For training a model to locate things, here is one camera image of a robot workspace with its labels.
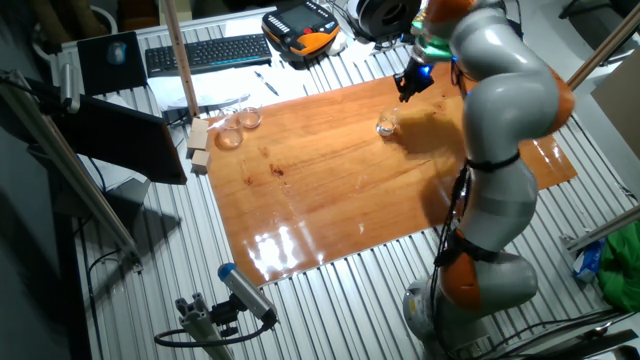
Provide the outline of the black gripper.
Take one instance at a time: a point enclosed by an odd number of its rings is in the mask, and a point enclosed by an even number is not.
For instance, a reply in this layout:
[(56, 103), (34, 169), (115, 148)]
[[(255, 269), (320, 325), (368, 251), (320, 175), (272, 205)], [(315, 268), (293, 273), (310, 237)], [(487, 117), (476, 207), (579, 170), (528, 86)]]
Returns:
[(420, 63), (415, 59), (409, 61), (404, 74), (393, 76), (400, 102), (408, 103), (416, 94), (434, 84), (432, 77), (433, 64)]

